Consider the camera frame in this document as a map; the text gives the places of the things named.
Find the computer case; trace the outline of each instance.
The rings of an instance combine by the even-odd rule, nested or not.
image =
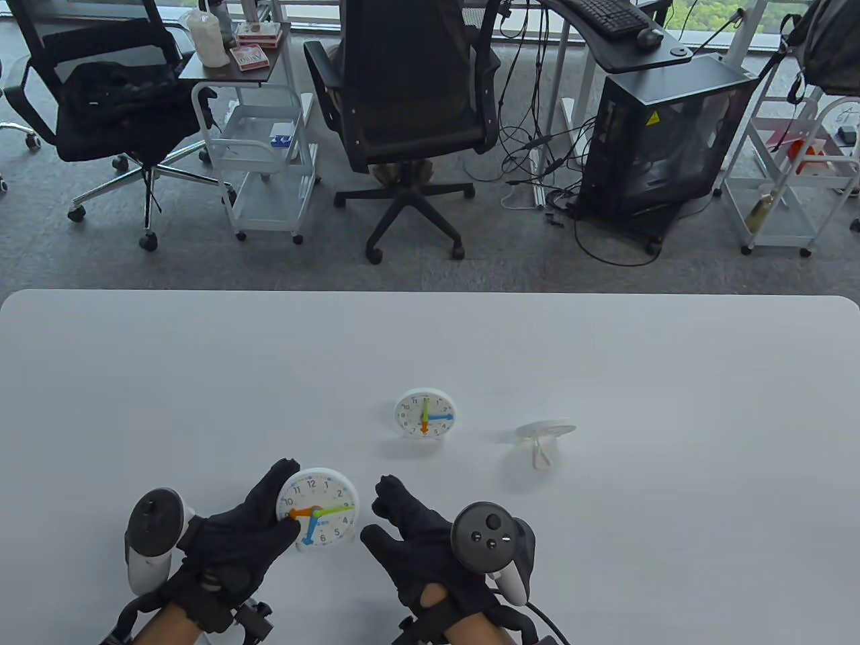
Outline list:
[[[662,243],[680,205],[710,192],[757,82],[718,54],[608,76],[575,216]]]

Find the chair backrest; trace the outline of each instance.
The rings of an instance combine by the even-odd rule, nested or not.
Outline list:
[[[111,19],[70,18],[63,13],[66,3],[55,0],[8,0],[8,4],[27,42],[33,68],[55,97],[81,63],[180,62],[155,0],[123,0],[116,5],[121,17]]]
[[[422,103],[461,97],[474,106],[468,43],[486,59],[499,3],[463,9],[463,0],[347,0],[341,47],[352,100],[367,108],[403,106],[406,120]]]

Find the black glove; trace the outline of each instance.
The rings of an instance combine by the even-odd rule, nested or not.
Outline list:
[[[371,524],[361,531],[361,542],[394,582],[401,603],[420,617],[427,611],[421,607],[424,587],[436,582],[448,591],[461,618],[483,612],[491,623],[522,632],[524,645],[538,641],[530,618],[501,605],[486,577],[472,573],[454,556],[451,522],[416,500],[393,475],[382,477],[376,492],[372,511],[396,526],[403,540]]]
[[[272,562],[296,541],[301,525],[275,517],[284,482],[298,472],[292,459],[281,459],[251,489],[245,501],[226,513],[203,519],[189,544],[182,568],[199,574],[229,607],[238,607],[260,587]]]

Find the white vr controller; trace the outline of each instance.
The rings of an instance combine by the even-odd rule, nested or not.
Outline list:
[[[511,605],[529,601],[535,535],[524,520],[491,501],[469,504],[451,526],[451,548],[464,567],[489,576]]]
[[[170,488],[140,498],[126,529],[128,584],[135,595],[158,589],[170,576],[173,549],[180,546],[194,510]]]

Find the analog clock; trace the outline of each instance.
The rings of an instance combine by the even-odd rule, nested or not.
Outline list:
[[[299,550],[328,547],[355,535],[359,494],[336,470],[309,468],[286,480],[275,513],[278,519],[289,516],[301,523]]]
[[[442,439],[457,422],[457,409],[445,392],[417,388],[408,391],[397,402],[394,422],[408,437]]]

